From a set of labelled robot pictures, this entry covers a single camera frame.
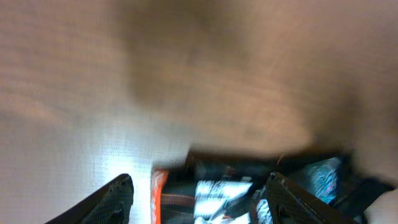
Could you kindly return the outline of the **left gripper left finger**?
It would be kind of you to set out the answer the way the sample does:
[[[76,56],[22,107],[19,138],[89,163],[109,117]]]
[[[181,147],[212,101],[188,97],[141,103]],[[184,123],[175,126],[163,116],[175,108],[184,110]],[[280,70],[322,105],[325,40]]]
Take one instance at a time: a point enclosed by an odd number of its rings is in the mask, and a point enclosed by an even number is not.
[[[121,174],[46,224],[128,224],[134,202],[129,174]]]

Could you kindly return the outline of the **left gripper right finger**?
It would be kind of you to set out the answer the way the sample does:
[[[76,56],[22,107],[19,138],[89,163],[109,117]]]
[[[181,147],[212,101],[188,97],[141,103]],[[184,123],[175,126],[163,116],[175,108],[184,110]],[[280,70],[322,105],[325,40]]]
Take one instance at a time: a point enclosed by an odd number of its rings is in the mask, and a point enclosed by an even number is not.
[[[267,201],[274,223],[355,224],[284,175],[273,172],[267,180]]]

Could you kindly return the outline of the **black patterned cycling jersey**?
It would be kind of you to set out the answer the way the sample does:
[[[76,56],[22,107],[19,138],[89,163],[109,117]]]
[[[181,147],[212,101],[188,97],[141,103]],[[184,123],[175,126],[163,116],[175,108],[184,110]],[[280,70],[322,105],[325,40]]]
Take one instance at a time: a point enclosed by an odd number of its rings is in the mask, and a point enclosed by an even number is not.
[[[155,167],[151,177],[152,223],[274,223],[267,180],[278,172],[356,223],[395,185],[359,174],[342,152],[261,158],[192,148],[183,164]]]

